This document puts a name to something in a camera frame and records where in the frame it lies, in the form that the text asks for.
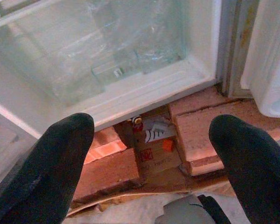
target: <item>orange object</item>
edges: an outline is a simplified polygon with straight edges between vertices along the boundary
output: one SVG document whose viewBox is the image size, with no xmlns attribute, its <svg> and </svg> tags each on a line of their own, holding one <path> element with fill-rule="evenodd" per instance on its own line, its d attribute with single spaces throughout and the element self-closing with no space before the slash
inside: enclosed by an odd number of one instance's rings
<svg viewBox="0 0 280 224">
<path fill-rule="evenodd" d="M 171 153 L 173 151 L 173 140 L 170 140 L 170 139 L 165 139 L 163 141 L 163 150 L 164 152 L 168 152 L 168 153 Z"/>
</svg>

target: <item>refrigerator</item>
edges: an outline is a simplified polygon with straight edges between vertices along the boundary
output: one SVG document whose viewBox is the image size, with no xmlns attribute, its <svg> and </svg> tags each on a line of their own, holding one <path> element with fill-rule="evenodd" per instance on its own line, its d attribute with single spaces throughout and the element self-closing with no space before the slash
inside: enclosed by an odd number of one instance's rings
<svg viewBox="0 0 280 224">
<path fill-rule="evenodd" d="M 0 124 L 27 145 L 76 112 L 99 131 L 217 83 L 280 117 L 280 0 L 0 0 Z"/>
</svg>

